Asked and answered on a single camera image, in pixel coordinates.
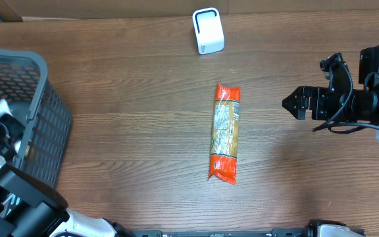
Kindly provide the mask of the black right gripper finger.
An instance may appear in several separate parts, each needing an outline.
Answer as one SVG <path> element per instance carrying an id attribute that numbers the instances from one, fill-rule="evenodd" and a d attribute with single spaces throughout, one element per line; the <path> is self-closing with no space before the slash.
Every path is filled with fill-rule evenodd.
<path id="1" fill-rule="evenodd" d="M 288 111 L 306 110 L 309 108 L 310 87 L 299 86 L 282 101 L 283 108 Z"/>
<path id="2" fill-rule="evenodd" d="M 288 110 L 297 120 L 305 120 L 306 110 L 304 109 L 289 109 Z"/>

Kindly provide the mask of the orange pasta package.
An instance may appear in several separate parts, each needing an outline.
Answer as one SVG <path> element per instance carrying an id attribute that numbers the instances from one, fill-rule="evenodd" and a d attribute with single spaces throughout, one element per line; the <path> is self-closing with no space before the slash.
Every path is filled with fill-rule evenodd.
<path id="1" fill-rule="evenodd" d="M 240 87 L 216 85 L 208 177 L 236 184 Z"/>

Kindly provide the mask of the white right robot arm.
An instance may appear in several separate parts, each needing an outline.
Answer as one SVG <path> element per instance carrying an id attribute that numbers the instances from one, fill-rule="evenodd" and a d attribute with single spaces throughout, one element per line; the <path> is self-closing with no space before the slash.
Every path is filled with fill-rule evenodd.
<path id="1" fill-rule="evenodd" d="M 296 119 L 303 120 L 306 111 L 321 121 L 314 131 L 329 130 L 335 134 L 351 134 L 373 129 L 379 143 L 379 45 L 360 52 L 359 83 L 353 79 L 341 53 L 334 53 L 319 62 L 329 81 L 326 88 L 299 86 L 282 101 L 282 106 Z"/>

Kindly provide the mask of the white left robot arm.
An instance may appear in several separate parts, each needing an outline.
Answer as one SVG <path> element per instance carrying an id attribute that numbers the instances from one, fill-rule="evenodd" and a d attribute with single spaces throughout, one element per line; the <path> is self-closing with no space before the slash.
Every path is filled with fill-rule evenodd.
<path id="1" fill-rule="evenodd" d="M 13 117 L 0 115 L 0 151 L 18 134 Z M 0 152 L 0 236 L 131 236 L 117 222 L 72 211 L 49 185 L 6 162 Z"/>

